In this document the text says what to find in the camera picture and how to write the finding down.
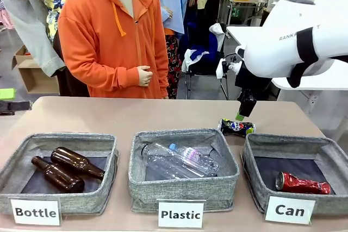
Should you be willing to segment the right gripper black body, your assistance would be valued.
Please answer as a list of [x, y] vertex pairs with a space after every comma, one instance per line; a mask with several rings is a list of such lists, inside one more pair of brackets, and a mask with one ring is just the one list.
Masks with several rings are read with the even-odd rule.
[[257, 77], [245, 65], [242, 65], [236, 74], [235, 86], [250, 91], [258, 101], [265, 101], [270, 95], [271, 78]]

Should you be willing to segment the person's right hand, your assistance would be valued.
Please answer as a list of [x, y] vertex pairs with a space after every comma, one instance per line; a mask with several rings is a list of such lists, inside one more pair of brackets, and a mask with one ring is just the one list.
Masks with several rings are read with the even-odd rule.
[[153, 73], [150, 71], [149, 66], [138, 66], [138, 75], [139, 75], [139, 86], [147, 87], [150, 84]]

